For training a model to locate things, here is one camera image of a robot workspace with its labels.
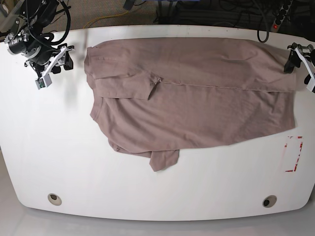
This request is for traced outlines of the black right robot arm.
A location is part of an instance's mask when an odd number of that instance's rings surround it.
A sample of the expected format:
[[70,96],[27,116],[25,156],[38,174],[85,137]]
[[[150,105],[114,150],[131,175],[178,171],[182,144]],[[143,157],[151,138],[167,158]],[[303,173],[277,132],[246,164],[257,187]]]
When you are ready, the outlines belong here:
[[[12,55],[21,54],[27,58],[25,66],[30,66],[38,78],[50,67],[50,72],[58,74],[61,66],[65,70],[73,69],[73,62],[68,51],[66,40],[71,26],[70,6],[63,0],[24,0],[14,18],[4,43]],[[56,15],[65,14],[66,28],[63,36],[55,41],[52,32],[44,33],[45,27],[53,23]]]

